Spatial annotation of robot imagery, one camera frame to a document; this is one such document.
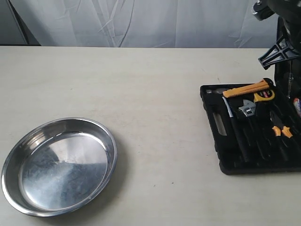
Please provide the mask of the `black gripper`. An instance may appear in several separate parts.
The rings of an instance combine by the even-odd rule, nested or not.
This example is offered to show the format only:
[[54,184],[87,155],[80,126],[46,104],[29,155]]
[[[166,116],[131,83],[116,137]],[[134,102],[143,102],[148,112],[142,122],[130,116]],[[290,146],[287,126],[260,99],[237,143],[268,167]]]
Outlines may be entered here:
[[272,65],[301,57],[301,2],[299,0],[258,0],[252,6],[251,12],[259,21],[277,15],[277,40],[258,59],[265,70]]

